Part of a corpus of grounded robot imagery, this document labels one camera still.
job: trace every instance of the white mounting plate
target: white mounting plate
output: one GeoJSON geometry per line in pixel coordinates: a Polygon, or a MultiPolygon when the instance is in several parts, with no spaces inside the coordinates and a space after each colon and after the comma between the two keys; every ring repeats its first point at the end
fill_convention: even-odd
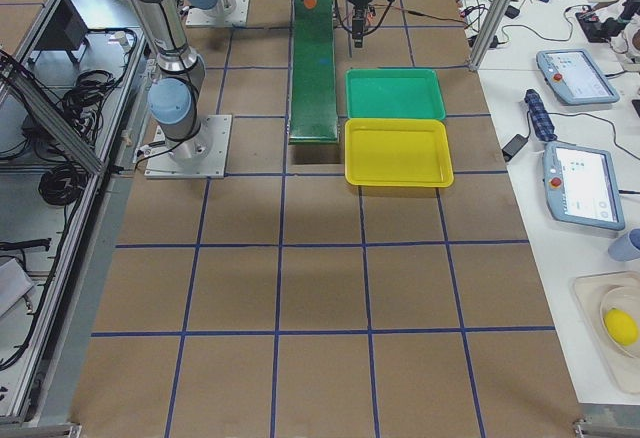
{"type": "Polygon", "coordinates": [[[187,28],[244,28],[249,16],[249,0],[236,0],[236,9],[228,15],[210,16],[199,8],[191,8],[187,28]]]}
{"type": "MultiPolygon", "coordinates": [[[[200,133],[211,136],[211,151],[202,159],[176,161],[170,153],[161,155],[166,146],[154,148],[144,175],[147,178],[185,179],[185,178],[224,178],[227,163],[229,137],[231,135],[231,115],[209,115],[202,120],[200,133]]],[[[164,133],[158,127],[155,140],[164,140],[164,133]]]]}

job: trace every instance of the metal post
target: metal post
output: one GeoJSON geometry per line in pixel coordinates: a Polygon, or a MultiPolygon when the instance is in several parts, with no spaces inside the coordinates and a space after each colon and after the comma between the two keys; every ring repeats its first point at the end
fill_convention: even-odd
{"type": "Polygon", "coordinates": [[[471,56],[469,58],[469,69],[471,71],[477,71],[480,68],[480,63],[482,63],[482,59],[491,45],[491,41],[496,34],[496,30],[502,21],[505,11],[507,11],[510,1],[511,0],[493,0],[493,3],[491,3],[489,14],[484,20],[478,37],[471,49],[471,56]]]}

